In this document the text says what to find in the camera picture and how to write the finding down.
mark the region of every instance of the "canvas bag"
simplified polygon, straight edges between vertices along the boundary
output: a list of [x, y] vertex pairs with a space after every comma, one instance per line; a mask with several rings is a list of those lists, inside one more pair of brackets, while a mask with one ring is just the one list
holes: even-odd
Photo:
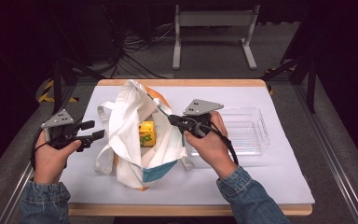
[[[180, 160], [186, 169], [194, 164], [187, 158], [184, 138], [167, 116], [172, 114], [166, 100], [135, 80], [127, 80], [116, 101], [98, 106], [108, 144], [94, 164], [99, 174], [109, 175], [116, 166], [117, 180], [133, 189], [146, 190], [156, 184]], [[139, 125], [152, 118], [156, 144], [143, 154]], [[105, 167], [100, 160], [108, 159]]]

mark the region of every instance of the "clear plastic container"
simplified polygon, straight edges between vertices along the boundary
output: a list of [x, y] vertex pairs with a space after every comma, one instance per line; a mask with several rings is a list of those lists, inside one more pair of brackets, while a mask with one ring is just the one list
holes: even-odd
[[[269, 145], [269, 135], [264, 124], [263, 116], [255, 107], [225, 107], [219, 110], [225, 122], [228, 139], [237, 156], [262, 155]], [[200, 154], [195, 148], [187, 145], [190, 159], [196, 163]]]

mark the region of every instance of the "yellow box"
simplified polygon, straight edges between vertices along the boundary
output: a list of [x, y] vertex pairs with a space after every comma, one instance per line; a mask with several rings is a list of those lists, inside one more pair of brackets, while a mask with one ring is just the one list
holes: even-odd
[[156, 133], [153, 121], [144, 121], [139, 125], [141, 147], [152, 147], [156, 144]]

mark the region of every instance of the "jeans jacket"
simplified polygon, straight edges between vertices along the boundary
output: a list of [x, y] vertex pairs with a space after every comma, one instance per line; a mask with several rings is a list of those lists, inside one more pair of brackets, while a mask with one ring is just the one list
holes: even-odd
[[[241, 166], [216, 183], [223, 197], [231, 204], [237, 223], [290, 223], [263, 186]], [[21, 195], [20, 223], [69, 223], [69, 198], [70, 194], [63, 183], [43, 185], [28, 181]]]

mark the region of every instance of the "wooden table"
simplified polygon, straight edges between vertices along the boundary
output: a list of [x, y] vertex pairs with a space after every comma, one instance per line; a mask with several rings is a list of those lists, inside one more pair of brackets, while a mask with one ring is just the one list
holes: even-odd
[[[104, 79], [98, 86], [121, 86], [127, 79]], [[146, 86], [267, 87], [261, 79], [140, 79]], [[279, 204], [287, 216], [307, 216], [311, 204]], [[70, 216], [218, 217], [232, 216], [229, 205], [153, 205], [69, 203]]]

